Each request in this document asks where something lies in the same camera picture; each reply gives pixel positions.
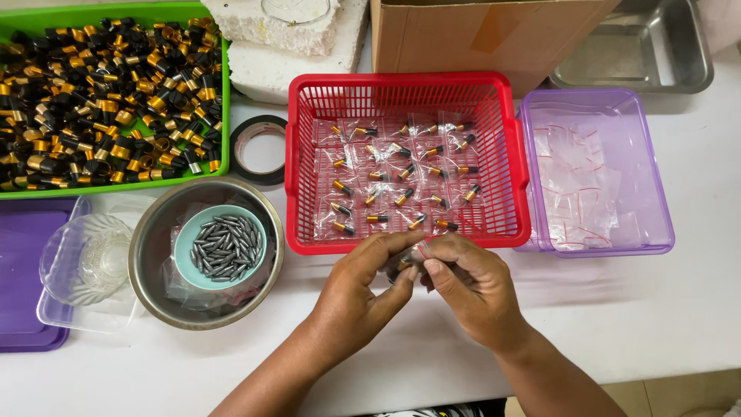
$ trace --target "light blue bowl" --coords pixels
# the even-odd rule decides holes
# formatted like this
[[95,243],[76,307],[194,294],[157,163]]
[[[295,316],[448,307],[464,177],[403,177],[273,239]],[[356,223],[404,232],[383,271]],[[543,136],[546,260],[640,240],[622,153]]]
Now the light blue bowl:
[[[193,265],[193,262],[190,260],[190,250],[193,248],[193,241],[198,236],[198,233],[201,232],[201,225],[212,221],[214,217],[221,217],[225,214],[235,217],[242,216],[252,220],[252,223],[257,227],[258,231],[262,235],[262,248],[260,248],[260,253],[257,254],[257,265],[247,269],[247,271],[245,272],[245,276],[242,277],[241,280],[236,280],[234,282],[227,281],[225,283],[215,283],[211,281],[209,277],[203,275],[198,270],[198,268]],[[255,215],[246,208],[239,206],[230,206],[228,204],[209,207],[191,217],[190,220],[185,224],[185,226],[183,226],[183,228],[180,230],[180,234],[178,234],[178,237],[175,240],[175,265],[177,266],[180,275],[182,275],[187,282],[193,284],[194,286],[197,286],[200,289],[226,289],[244,282],[250,276],[252,276],[252,274],[257,269],[260,268],[260,266],[262,265],[262,261],[265,260],[266,244],[267,242],[265,229],[263,229],[262,223],[260,223],[260,221],[257,220],[257,217],[255,217]]]

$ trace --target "hand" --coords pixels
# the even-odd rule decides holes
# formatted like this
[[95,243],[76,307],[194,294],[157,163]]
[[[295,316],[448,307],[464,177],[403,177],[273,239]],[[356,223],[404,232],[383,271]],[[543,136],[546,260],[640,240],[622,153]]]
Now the hand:
[[302,326],[317,358],[330,369],[370,343],[409,301],[416,266],[378,297],[368,286],[390,256],[425,238],[424,232],[374,234],[335,263],[314,310]]
[[425,261],[428,275],[422,276],[422,284],[437,290],[472,339],[498,354],[523,346],[531,328],[519,311],[509,268],[499,255],[454,233],[429,246],[434,259]]

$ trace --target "green plastic tray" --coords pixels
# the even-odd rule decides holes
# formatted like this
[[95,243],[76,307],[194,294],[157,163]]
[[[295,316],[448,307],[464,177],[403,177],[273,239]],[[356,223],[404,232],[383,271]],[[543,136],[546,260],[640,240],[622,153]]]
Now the green plastic tray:
[[[7,42],[15,30],[22,30],[28,36],[43,36],[47,27],[73,27],[82,29],[86,24],[94,24],[101,28],[100,19],[108,17],[121,19],[133,17],[136,23],[145,28],[152,28],[156,22],[180,22],[187,27],[187,21],[193,17],[211,16],[208,9],[197,1],[178,1],[171,3],[127,3],[127,4],[98,4],[94,6],[43,7],[38,9],[8,10],[0,12],[0,42]],[[47,191],[9,191],[0,192],[0,200],[20,198],[48,198],[66,197],[70,195],[105,193],[117,191],[132,191],[143,188],[165,187],[176,185],[198,177],[224,175],[229,170],[229,62],[227,57],[227,42],[222,42],[222,167],[214,173],[208,173],[208,162],[202,162],[204,174],[193,175],[190,171],[183,174],[183,178],[173,180],[150,181],[136,184],[114,184],[101,187],[74,188],[66,190]],[[147,136],[153,134],[141,120],[123,134],[133,129],[139,129]]]

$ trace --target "roll of tape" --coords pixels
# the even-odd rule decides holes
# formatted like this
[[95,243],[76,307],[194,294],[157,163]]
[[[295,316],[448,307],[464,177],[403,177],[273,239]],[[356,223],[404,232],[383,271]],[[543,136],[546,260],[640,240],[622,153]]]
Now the roll of tape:
[[285,181],[285,161],[280,168],[270,172],[255,172],[247,168],[247,164],[242,159],[242,151],[247,142],[263,132],[275,132],[285,136],[285,127],[288,121],[273,116],[263,114],[262,116],[247,119],[237,126],[229,137],[229,146],[231,156],[229,161],[230,170],[235,171],[240,177],[257,185],[277,185]]

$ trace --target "red plastic basket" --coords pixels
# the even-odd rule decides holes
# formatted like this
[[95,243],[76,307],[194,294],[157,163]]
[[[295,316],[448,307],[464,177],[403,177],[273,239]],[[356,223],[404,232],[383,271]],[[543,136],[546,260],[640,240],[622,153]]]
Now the red plastic basket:
[[525,187],[528,164],[522,125],[514,117],[509,81],[496,72],[406,74],[308,74],[290,84],[286,128],[286,237],[301,255],[348,253],[359,240],[314,240],[317,174],[314,119],[404,116],[437,111],[473,114],[481,186],[492,203],[461,210],[465,233],[485,248],[516,247],[531,234]]

